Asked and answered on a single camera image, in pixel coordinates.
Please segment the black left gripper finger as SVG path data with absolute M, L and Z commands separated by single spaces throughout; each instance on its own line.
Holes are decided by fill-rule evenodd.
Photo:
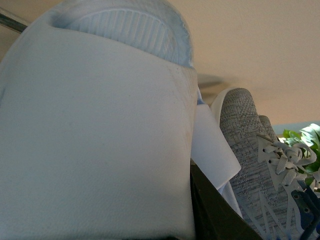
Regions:
M 197 240 L 260 240 L 205 174 L 190 163 L 190 189 Z

